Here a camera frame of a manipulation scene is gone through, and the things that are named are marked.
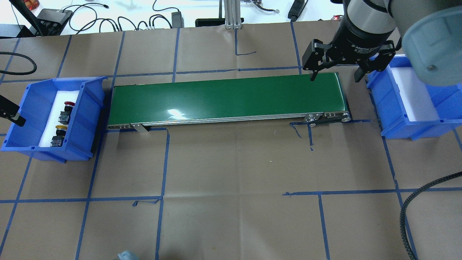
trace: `blue plastic bin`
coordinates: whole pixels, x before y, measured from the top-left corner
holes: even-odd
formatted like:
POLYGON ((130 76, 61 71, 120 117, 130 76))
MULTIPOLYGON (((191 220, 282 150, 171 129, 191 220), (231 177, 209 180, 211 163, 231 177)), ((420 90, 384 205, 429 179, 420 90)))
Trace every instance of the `blue plastic bin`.
POLYGON ((439 120, 415 121, 408 119, 400 90, 391 68, 411 67, 405 56, 397 56, 383 72, 369 75, 371 89, 382 124, 382 136, 387 139, 441 136, 462 125, 462 84, 448 87, 426 85, 439 120))
POLYGON ((99 113, 103 107, 102 82, 107 77, 55 78, 29 84, 19 105, 26 119, 23 127, 12 124, 1 147, 2 151, 17 151, 42 161, 86 161, 95 137, 99 113), (39 147, 40 138, 59 90, 79 90, 71 112, 62 147, 39 147))

